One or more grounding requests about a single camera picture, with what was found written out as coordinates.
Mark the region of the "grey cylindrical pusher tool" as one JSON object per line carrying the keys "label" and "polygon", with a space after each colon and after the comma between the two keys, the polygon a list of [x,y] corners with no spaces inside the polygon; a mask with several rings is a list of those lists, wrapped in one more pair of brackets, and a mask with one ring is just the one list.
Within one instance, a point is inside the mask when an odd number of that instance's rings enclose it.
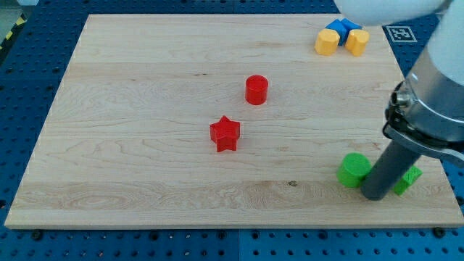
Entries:
{"label": "grey cylindrical pusher tool", "polygon": [[372,201],[382,200],[421,155],[390,141],[361,185],[362,195]]}

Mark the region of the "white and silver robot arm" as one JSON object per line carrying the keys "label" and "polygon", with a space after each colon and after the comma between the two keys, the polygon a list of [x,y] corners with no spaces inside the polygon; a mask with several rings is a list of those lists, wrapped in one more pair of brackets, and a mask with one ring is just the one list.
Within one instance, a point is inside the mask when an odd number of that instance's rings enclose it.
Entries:
{"label": "white and silver robot arm", "polygon": [[362,182],[381,200],[423,155],[463,166],[463,2],[336,0],[361,25],[388,25],[441,12],[406,78],[391,94],[383,133],[390,143]]}

